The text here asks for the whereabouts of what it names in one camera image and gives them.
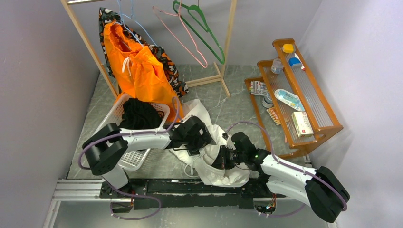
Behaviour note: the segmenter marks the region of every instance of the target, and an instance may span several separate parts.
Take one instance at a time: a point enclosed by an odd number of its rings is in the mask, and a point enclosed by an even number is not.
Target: orange drawstring bag
[[[111,69],[122,92],[140,101],[168,105],[171,110],[168,120],[173,121],[176,105],[174,108],[172,98],[176,93],[166,79],[162,63],[150,49],[128,39],[123,34],[121,25],[117,23],[105,25],[104,44]],[[179,116],[183,118],[181,104]]]

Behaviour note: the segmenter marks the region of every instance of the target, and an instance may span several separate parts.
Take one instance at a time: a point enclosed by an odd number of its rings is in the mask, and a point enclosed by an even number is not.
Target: wooden clothes rack
[[[76,14],[74,13],[73,9],[71,8],[71,5],[83,4],[83,3],[89,3],[89,2],[97,2],[97,1],[105,1],[105,0],[73,0],[73,1],[60,0],[60,1],[63,5],[64,9],[66,10],[68,16],[70,17],[71,21],[73,22],[74,26],[76,27],[78,33],[80,34],[81,38],[83,39],[84,44],[88,48],[88,51],[90,52],[92,58],[94,59],[96,66],[98,67],[98,69],[101,72],[102,76],[104,77],[105,81],[108,83],[109,89],[111,90],[113,95],[115,97],[117,97],[117,95],[118,95],[117,90],[114,88],[112,81],[110,80],[110,78],[108,76],[108,73],[105,71],[104,67],[102,66],[102,62],[99,60],[98,55],[96,54],[96,52],[94,50],[94,47],[92,46],[91,42],[89,41],[88,36],[84,32],[84,29],[81,26],[80,22],[78,21]],[[209,84],[209,83],[213,83],[213,82],[221,82],[222,86],[224,87],[225,93],[227,94],[228,97],[230,96],[230,92],[224,81],[224,74],[225,74],[225,67],[227,64],[228,51],[230,49],[230,40],[231,40],[232,26],[234,24],[236,6],[237,6],[237,0],[231,0],[230,18],[229,18],[229,22],[228,22],[227,37],[225,39],[225,45],[224,45],[225,62],[221,66],[221,70],[217,66],[217,63],[213,62],[214,67],[217,71],[217,75],[188,81],[188,82],[186,82],[188,87],[201,86],[201,85]]]

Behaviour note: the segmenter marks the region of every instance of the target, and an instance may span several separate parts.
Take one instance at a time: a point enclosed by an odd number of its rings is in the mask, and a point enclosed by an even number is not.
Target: blue hanger
[[[115,21],[115,23],[117,23],[117,24],[119,24],[119,25],[125,27],[126,30],[127,30],[128,32],[130,32],[130,34],[132,34],[132,36],[137,40],[137,42],[138,42],[142,47],[144,47],[144,45],[139,41],[139,39],[137,38],[137,36],[135,36],[135,35],[133,34],[133,32],[126,26],[126,24],[125,24],[125,19],[123,18],[123,16],[126,16],[126,17],[127,17],[127,15],[122,14],[122,6],[120,6],[120,1],[119,1],[119,0],[116,0],[116,1],[117,1],[117,4],[119,5],[120,22]]]
[[[124,27],[134,36],[134,38],[137,40],[137,42],[139,42],[139,43],[141,44],[141,42],[138,40],[138,38],[130,31],[130,29],[129,29],[129,28],[126,26],[126,24],[124,23],[123,16],[125,16],[125,17],[127,17],[127,18],[129,18],[129,19],[133,19],[133,20],[136,22],[136,24],[138,24],[138,25],[144,30],[144,32],[147,34],[147,36],[150,38],[150,40],[154,43],[154,45],[155,45],[155,46],[158,46],[158,45],[154,42],[153,38],[151,38],[150,34],[148,34],[147,30],[145,30],[145,28],[135,19],[135,15],[134,15],[134,0],[130,0],[131,3],[132,3],[132,5],[131,5],[131,7],[130,7],[130,9],[131,9],[131,11],[132,11],[132,14],[131,14],[130,16],[127,16],[126,14],[123,14],[123,13],[122,13],[122,7],[121,7],[121,5],[120,5],[120,1],[119,1],[119,0],[116,0],[116,1],[117,1],[117,4],[119,5],[119,15],[120,15],[120,18],[121,18],[122,23],[124,24]]]

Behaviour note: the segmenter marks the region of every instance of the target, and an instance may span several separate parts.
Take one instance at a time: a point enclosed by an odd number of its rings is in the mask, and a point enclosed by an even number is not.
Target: gray wall
[[[198,64],[169,33],[152,11],[152,6],[154,5],[162,10],[174,13],[172,9],[173,1],[134,1],[134,11],[137,21],[147,29],[158,45],[165,48],[168,55],[176,64]],[[228,63],[235,65],[256,65],[260,60],[276,57],[276,52],[271,44],[273,40],[278,38],[294,38],[297,42],[300,41],[321,1],[239,0],[232,30]],[[197,4],[197,0],[185,0],[183,2],[188,5]],[[130,14],[130,0],[123,0],[121,3],[123,12]],[[95,47],[98,56],[102,61],[105,61],[99,44],[98,34],[98,8],[100,6],[118,12],[116,0],[76,5],[73,9]],[[230,0],[200,0],[200,8],[203,10],[217,40],[224,46]],[[163,13],[160,14],[160,17],[182,43],[189,50],[197,54],[192,41],[179,19],[166,16]],[[133,21],[126,19],[126,22],[131,28],[143,34],[148,39],[146,34]],[[207,39],[207,33],[203,32],[201,34],[203,37],[206,37],[208,43],[213,44],[212,39]],[[194,38],[197,40],[199,50],[204,54],[209,64],[216,61],[215,57],[203,43],[196,36]]]
[[[345,129],[312,153],[351,194],[339,228],[402,227],[401,1],[324,0],[300,47]]]
[[[42,227],[96,66],[57,0],[1,1],[0,227]]]

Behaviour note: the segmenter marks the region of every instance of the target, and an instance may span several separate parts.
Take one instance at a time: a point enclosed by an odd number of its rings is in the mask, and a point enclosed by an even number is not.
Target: laundry basket
[[[123,104],[132,98],[129,94],[123,94],[119,100],[116,101],[114,106],[105,116],[104,120],[98,126],[94,133],[97,133],[101,128],[105,127],[105,125],[110,123],[116,123],[119,125],[122,121],[122,114],[123,114]],[[158,103],[150,103],[153,108],[157,111],[162,111],[164,113],[163,120],[159,126],[161,130],[163,130],[163,125],[168,118],[169,115],[169,107],[166,104],[158,104]],[[143,164],[145,158],[147,157],[148,153],[151,149],[142,150],[142,151],[126,151],[123,154],[122,158],[119,161],[119,165],[123,167],[125,170],[135,171],[140,168]]]

